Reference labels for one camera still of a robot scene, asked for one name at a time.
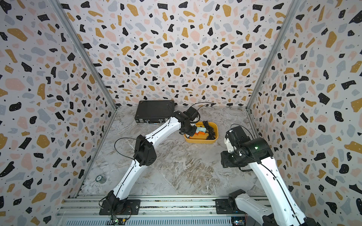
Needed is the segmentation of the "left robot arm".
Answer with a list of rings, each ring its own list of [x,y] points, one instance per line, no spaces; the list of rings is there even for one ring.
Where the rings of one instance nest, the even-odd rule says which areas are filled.
[[[136,181],[156,160],[157,146],[176,131],[192,137],[197,130],[195,120],[199,118],[199,112],[191,106],[184,112],[172,112],[169,120],[152,133],[146,136],[139,135],[135,139],[133,162],[118,185],[101,199],[99,214],[115,216],[125,213],[127,199]]]

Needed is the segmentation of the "mint green hot glue gun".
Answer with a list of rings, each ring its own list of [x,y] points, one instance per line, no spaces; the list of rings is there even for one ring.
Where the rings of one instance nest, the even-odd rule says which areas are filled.
[[[197,130],[196,130],[196,133],[203,133],[205,134],[206,133],[206,128],[205,127],[197,127]]]

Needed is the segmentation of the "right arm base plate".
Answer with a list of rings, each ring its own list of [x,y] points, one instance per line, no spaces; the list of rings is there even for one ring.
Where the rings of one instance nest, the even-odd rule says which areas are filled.
[[[238,206],[236,198],[228,197],[224,199],[216,199],[216,213],[217,214],[242,214],[249,213],[251,208],[247,205]]]

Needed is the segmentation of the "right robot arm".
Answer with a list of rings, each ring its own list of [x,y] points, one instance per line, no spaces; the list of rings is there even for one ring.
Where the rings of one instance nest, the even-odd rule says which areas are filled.
[[[307,217],[293,199],[268,143],[261,137],[247,136],[247,131],[242,125],[231,125],[225,134],[227,150],[221,152],[221,165],[223,168],[249,166],[260,181],[270,207],[239,189],[229,194],[230,210],[246,213],[261,226],[315,226],[316,221]]]

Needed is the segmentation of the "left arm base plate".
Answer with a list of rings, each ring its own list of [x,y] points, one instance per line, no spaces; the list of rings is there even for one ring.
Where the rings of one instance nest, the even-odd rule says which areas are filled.
[[[99,215],[111,216],[111,215],[138,215],[140,209],[141,200],[110,200],[103,201]]]

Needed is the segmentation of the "orange hot glue gun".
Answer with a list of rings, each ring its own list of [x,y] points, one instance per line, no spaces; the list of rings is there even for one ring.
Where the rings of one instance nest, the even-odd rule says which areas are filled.
[[[206,140],[206,138],[208,137],[208,133],[195,133],[193,136],[190,136],[189,139],[192,140]]]

